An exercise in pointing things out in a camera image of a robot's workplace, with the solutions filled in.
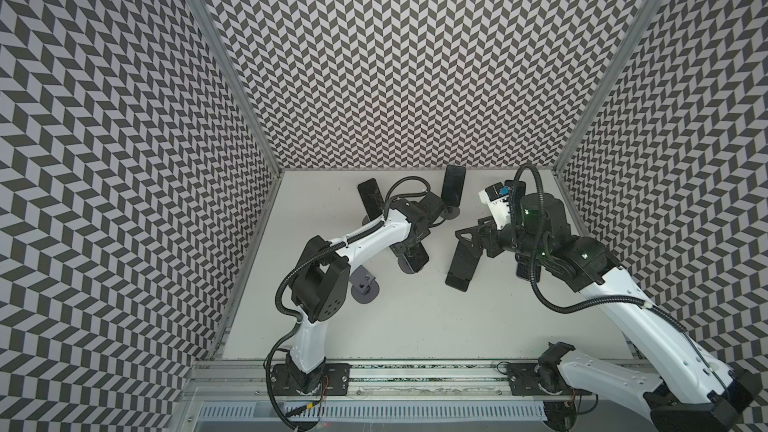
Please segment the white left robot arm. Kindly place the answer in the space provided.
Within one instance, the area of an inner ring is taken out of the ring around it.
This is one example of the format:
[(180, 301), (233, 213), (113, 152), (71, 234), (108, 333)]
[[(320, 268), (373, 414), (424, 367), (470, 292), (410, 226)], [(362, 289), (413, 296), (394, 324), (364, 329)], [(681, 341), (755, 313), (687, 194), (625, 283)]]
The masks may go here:
[(315, 236), (306, 243), (274, 298), (277, 311), (295, 320), (274, 347), (293, 341), (278, 371), (286, 374), (285, 381), (297, 393), (310, 394), (324, 383), (328, 324), (346, 301), (353, 273), (386, 249), (405, 255), (430, 235), (445, 210), (445, 203), (434, 193), (425, 193), (419, 201), (402, 194), (387, 201), (378, 217), (357, 230), (332, 240)]

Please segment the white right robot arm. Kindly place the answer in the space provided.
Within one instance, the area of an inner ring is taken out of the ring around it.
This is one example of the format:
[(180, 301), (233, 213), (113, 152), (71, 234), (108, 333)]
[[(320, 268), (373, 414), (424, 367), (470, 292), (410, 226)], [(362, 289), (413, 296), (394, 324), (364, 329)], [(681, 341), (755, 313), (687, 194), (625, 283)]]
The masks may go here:
[(659, 431), (728, 431), (763, 390), (759, 375), (728, 365), (693, 341), (648, 297), (601, 242), (572, 234), (564, 204), (523, 184), (497, 183), (479, 194), (490, 214), (457, 231), (447, 284), (466, 290), (482, 255), (514, 253), (517, 274), (536, 298), (563, 315), (603, 312), (650, 362), (642, 373), (596, 359), (566, 342), (549, 345), (527, 370), (510, 367), (513, 392), (584, 391), (649, 420)]

